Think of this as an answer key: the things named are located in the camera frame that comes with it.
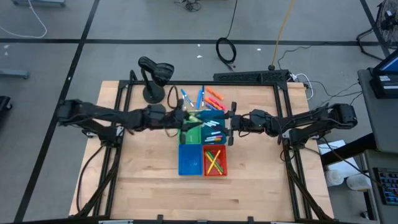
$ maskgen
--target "blue bin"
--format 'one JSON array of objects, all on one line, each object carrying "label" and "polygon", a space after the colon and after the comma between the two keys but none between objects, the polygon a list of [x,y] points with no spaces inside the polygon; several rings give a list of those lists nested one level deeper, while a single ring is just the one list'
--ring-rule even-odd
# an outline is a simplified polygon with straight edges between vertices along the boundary
[{"label": "blue bin", "polygon": [[201,144],[181,144],[178,146],[178,174],[203,175]]}]

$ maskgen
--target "yellow cable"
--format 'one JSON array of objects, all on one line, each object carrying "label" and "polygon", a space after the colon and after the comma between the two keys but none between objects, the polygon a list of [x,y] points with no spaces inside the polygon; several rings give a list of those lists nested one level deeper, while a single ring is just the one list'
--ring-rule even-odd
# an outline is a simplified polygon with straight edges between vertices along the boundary
[{"label": "yellow cable", "polygon": [[290,11],[291,11],[292,8],[293,8],[293,3],[294,3],[294,0],[292,0],[292,1],[290,2],[289,10],[287,11],[286,16],[285,16],[285,19],[284,19],[284,22],[282,23],[282,26],[280,27],[280,31],[279,31],[279,34],[278,34],[278,39],[276,40],[276,44],[275,44],[274,57],[272,58],[272,65],[274,65],[275,58],[276,58],[276,52],[278,51],[279,39],[280,39],[280,36],[282,35],[282,30],[284,29],[284,26],[285,26],[285,23],[286,23],[286,21],[287,21],[287,18],[289,18]]}]

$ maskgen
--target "wooden table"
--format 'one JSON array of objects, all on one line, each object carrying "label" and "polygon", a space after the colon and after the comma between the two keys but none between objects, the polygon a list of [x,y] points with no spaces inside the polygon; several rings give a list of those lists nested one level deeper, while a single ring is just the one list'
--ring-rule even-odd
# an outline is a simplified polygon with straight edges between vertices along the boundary
[{"label": "wooden table", "polygon": [[[288,83],[288,86],[293,114],[308,111],[302,83]],[[133,86],[129,110],[147,106],[142,97],[143,87]],[[180,88],[196,101],[199,86],[178,86]],[[232,101],[238,103],[236,114],[253,109],[277,114],[272,87],[214,86],[213,89],[224,96],[223,103],[227,107]],[[97,105],[113,108],[117,91],[118,82],[103,82]],[[282,92],[280,97],[286,116]],[[82,166],[99,145],[96,138],[88,140]],[[306,146],[317,149],[312,140]],[[281,150],[277,138],[266,134],[251,133],[245,138],[236,134],[234,145],[227,146],[227,177],[181,177],[178,175],[177,138],[168,138],[164,130],[145,130],[134,136],[126,134],[111,218],[154,220],[158,214],[163,214],[165,220],[245,221],[253,216],[255,221],[294,221],[287,172],[279,159]],[[103,155],[104,150],[84,173],[81,207],[98,186]],[[308,191],[325,213],[333,217],[319,155],[308,150],[301,150],[301,155]],[[302,196],[298,189],[297,192],[300,216],[305,217]],[[100,214],[104,211],[107,194],[105,190]],[[75,200],[76,193],[70,214],[76,213]]]}]

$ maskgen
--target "blue marker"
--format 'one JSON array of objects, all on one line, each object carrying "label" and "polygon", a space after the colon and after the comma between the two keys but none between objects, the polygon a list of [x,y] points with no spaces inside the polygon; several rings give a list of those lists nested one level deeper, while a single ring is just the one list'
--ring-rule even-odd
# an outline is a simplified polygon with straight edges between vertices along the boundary
[{"label": "blue marker", "polygon": [[197,109],[199,109],[199,108],[200,108],[200,101],[201,101],[201,90],[199,90],[199,93],[198,93],[198,99],[197,99]]},{"label": "blue marker", "polygon": [[211,104],[209,104],[209,103],[205,103],[205,104],[206,104],[207,108],[212,109],[212,110],[217,110],[217,108],[215,108]]},{"label": "blue marker", "polygon": [[205,86],[201,86],[201,106],[205,106]]},{"label": "blue marker", "polygon": [[187,93],[186,93],[183,89],[181,89],[181,92],[182,92],[182,95],[185,97],[185,99],[188,100],[189,104],[191,104],[191,106],[192,106],[192,108],[193,108],[193,107],[194,107],[194,106],[193,106],[193,103],[192,103],[192,101],[189,99]]}]

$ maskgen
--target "white cable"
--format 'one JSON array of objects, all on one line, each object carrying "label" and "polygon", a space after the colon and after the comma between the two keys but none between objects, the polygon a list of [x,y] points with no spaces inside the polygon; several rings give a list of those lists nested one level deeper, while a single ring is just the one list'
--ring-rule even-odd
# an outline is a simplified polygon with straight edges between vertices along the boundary
[{"label": "white cable", "polygon": [[6,30],[5,28],[3,28],[2,26],[0,26],[0,29],[2,29],[4,32],[6,32],[6,33],[8,33],[8,34],[11,34],[11,35],[14,35],[14,36],[17,36],[17,37],[42,38],[42,37],[44,37],[44,36],[47,34],[47,28],[46,28],[46,26],[44,25],[44,23],[42,22],[42,20],[39,18],[39,16],[36,14],[36,12],[35,12],[35,10],[33,9],[33,6],[32,6],[32,3],[30,2],[30,0],[27,0],[27,1],[29,2],[29,6],[30,6],[30,9],[32,10],[33,14],[35,14],[37,20],[42,24],[42,26],[43,26],[43,28],[44,28],[44,34],[41,35],[40,37],[36,37],[36,36],[15,34],[15,33],[13,33],[13,32],[9,32],[8,30]]},{"label": "white cable", "polygon": [[304,76],[304,77],[307,79],[308,84],[310,85],[311,96],[310,96],[309,98],[307,98],[307,100],[311,100],[311,98],[313,97],[313,89],[312,89],[312,85],[311,85],[310,79],[309,79],[304,73],[296,74],[295,76],[298,77],[299,75]]}]

